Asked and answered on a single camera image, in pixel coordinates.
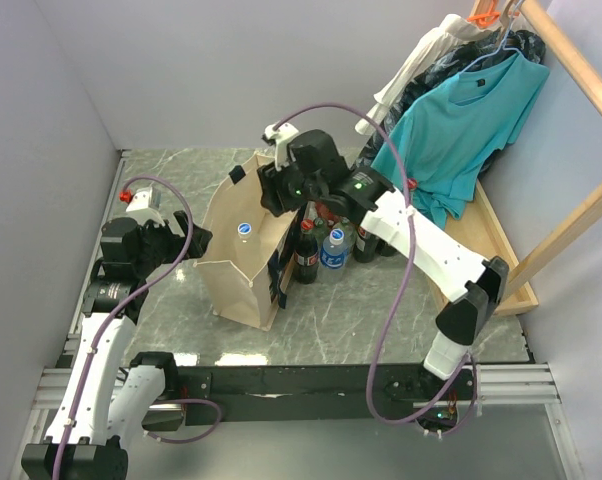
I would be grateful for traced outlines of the clear green-capped glass bottle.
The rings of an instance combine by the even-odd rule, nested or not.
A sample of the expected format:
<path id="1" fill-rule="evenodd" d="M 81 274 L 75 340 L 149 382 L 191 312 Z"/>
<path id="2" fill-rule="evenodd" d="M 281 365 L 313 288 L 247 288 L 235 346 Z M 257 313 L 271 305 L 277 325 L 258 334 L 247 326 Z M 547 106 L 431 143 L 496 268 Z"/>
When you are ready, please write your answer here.
<path id="1" fill-rule="evenodd" d="M 330 227 L 321 217 L 316 217 L 313 220 L 313 235 L 316 239 L 318 250 L 321 250 L 324 240 L 330 234 Z"/>

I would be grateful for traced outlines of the beige canvas tote bag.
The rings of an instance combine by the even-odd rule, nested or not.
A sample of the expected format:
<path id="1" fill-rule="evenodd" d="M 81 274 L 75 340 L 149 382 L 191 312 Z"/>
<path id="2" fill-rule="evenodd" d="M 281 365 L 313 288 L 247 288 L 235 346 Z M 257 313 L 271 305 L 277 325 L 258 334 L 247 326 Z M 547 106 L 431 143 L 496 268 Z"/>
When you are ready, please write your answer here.
<path id="1" fill-rule="evenodd" d="M 286 306 L 293 243 L 299 233 L 297 213 L 275 217 L 261 206 L 257 169 L 271 161 L 254 154 L 220 183 L 203 220 L 213 238 L 195 262 L 216 315 L 265 331 Z M 261 268 L 252 276 L 239 268 L 236 259 L 235 238 L 242 222 L 250 223 L 260 239 Z"/>

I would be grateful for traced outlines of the cola bottle red cap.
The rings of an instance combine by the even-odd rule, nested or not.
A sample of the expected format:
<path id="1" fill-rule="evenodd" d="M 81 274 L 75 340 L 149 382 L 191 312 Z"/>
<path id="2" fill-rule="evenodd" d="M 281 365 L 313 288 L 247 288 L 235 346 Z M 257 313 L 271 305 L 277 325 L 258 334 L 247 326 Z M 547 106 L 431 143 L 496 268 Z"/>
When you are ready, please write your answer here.
<path id="1" fill-rule="evenodd" d="M 418 186 L 418 182 L 414 178 L 409 177 L 408 178 L 409 191 L 410 192 L 414 191 L 417 186 Z M 397 251 L 395 248 L 393 248 L 387 242 L 385 242 L 383 240 L 379 240 L 377 249 L 376 249 L 376 253 L 383 257 L 392 257 L 397 253 Z"/>
<path id="2" fill-rule="evenodd" d="M 319 248 L 313 229 L 312 220 L 301 222 L 300 237 L 294 250 L 293 276 L 301 284 L 312 284 L 318 276 Z"/>
<path id="3" fill-rule="evenodd" d="M 359 263 L 370 263 L 376 255 L 379 238 L 361 226 L 356 229 L 353 257 Z"/>

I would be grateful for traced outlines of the cola bottle red cap front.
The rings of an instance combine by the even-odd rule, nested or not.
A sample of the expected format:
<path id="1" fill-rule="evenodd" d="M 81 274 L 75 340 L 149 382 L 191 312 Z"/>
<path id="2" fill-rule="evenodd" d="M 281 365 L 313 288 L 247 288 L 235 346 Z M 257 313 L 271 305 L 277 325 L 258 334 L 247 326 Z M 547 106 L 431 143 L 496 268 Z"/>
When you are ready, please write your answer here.
<path id="1" fill-rule="evenodd" d="M 361 226 L 356 229 L 353 257 L 359 263 L 370 263 L 376 255 L 379 238 Z"/>

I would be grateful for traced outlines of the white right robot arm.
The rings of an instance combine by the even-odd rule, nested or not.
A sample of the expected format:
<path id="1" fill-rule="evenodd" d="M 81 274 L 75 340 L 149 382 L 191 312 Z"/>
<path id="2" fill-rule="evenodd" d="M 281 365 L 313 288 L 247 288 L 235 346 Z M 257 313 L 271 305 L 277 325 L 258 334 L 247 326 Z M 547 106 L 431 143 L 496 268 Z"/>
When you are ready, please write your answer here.
<path id="1" fill-rule="evenodd" d="M 454 386 L 453 372 L 501 302 L 508 264 L 457 242 L 407 205 L 402 191 L 372 168 L 348 166 L 324 131 L 301 133 L 284 123 L 267 127 L 263 139 L 275 148 L 273 162 L 258 170 L 263 207 L 280 216 L 309 201 L 322 203 L 411 258 L 447 299 L 419 374 L 425 395 L 443 397 Z"/>

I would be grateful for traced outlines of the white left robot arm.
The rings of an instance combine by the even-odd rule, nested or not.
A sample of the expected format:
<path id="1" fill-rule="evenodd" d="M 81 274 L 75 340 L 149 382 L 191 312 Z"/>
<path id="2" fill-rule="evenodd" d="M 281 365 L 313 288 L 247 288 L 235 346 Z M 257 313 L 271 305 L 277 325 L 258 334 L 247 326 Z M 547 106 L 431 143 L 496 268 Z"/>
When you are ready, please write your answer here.
<path id="1" fill-rule="evenodd" d="M 139 218 L 119 217 L 101 228 L 101 255 L 92 267 L 80 309 L 82 333 L 70 378 L 43 439 L 25 446 L 21 466 L 30 479 L 123 479 L 128 448 L 155 401 L 181 391 L 170 353 L 150 352 L 129 367 L 115 388 L 120 363 L 141 308 L 161 266 L 199 259 L 212 238 L 190 213 L 174 217 L 181 231 L 154 209 Z"/>

